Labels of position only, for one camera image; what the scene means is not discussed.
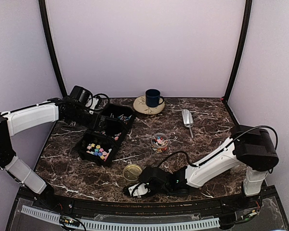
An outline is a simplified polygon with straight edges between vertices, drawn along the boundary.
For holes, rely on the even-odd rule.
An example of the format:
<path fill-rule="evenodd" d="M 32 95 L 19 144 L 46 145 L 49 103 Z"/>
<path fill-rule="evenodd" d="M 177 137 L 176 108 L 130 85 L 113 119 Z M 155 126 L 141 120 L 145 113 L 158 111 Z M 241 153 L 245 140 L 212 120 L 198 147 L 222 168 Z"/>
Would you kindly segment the clear plastic jar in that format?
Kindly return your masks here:
<path fill-rule="evenodd" d="M 167 150 L 169 145 L 168 137 L 163 133 L 156 133 L 151 138 L 151 147 L 152 150 L 160 154 Z"/>

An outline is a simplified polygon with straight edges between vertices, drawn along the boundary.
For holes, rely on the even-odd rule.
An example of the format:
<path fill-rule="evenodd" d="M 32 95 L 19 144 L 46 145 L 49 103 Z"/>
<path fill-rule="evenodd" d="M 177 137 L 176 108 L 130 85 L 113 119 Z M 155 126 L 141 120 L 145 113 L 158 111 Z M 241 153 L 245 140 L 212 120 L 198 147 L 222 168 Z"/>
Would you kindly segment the metal scoop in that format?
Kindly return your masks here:
<path fill-rule="evenodd" d="M 187 109 L 183 109 L 182 110 L 182 117 L 183 117 L 184 126 L 189 128 L 191 138 L 193 138 L 194 135 L 192 132 L 192 127 L 194 125 L 194 121 L 193 121 L 191 112 Z"/>

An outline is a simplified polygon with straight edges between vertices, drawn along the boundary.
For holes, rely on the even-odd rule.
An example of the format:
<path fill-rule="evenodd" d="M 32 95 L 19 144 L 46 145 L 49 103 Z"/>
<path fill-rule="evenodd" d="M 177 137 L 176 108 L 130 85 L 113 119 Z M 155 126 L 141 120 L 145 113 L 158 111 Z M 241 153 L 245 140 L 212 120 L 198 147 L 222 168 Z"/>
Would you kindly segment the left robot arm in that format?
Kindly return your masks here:
<path fill-rule="evenodd" d="M 48 210 L 54 210 L 58 206 L 58 198 L 49 192 L 52 187 L 18 156 L 12 139 L 60 120 L 89 128 L 97 119 L 98 112 L 102 111 L 99 105 L 102 100 L 110 103 L 110 98 L 104 93 L 92 94 L 81 86 L 74 86 L 71 93 L 63 98 L 50 98 L 20 109 L 0 112 L 0 170 L 40 195 L 40 203 Z"/>

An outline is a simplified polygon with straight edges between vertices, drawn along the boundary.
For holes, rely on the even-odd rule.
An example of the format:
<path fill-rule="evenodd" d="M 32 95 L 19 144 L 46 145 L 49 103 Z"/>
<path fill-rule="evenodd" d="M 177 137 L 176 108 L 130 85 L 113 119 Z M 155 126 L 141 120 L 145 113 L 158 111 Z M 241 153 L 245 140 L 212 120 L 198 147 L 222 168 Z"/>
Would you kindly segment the gold jar lid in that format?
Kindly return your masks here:
<path fill-rule="evenodd" d="M 137 181 L 142 171 L 139 165 L 129 164 L 124 167 L 122 175 L 128 181 Z"/>

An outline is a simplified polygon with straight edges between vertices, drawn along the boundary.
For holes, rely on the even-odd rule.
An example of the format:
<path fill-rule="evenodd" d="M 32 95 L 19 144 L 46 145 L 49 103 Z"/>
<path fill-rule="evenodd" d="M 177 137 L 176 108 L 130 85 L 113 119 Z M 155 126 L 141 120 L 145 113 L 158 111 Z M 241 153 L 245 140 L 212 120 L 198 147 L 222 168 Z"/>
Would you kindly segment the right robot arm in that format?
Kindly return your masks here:
<path fill-rule="evenodd" d="M 142 197 L 155 193 L 169 196 L 185 196 L 190 188 L 200 188 L 207 181 L 225 171 L 245 164 L 247 173 L 243 180 L 243 193 L 236 199 L 236 205 L 246 209 L 255 196 L 268 173 L 278 164 L 277 141 L 272 141 L 270 126 L 235 125 L 231 135 L 216 150 L 195 163 L 187 159 L 188 165 L 169 173 L 156 167 L 147 166 L 139 176 L 139 183 L 128 188 L 128 195 Z"/>

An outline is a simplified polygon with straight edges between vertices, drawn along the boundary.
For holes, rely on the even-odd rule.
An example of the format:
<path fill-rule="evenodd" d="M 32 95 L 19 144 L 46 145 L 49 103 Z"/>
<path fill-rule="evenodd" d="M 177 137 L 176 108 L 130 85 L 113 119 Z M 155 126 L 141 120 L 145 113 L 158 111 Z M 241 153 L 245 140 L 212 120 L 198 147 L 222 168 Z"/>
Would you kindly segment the black three-compartment candy tray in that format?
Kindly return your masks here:
<path fill-rule="evenodd" d="M 82 160 L 108 167 L 120 149 L 128 131 L 132 128 L 136 116 L 131 108 L 112 103 L 99 115 L 106 117 L 107 128 L 103 131 L 87 129 L 73 150 L 78 153 Z"/>

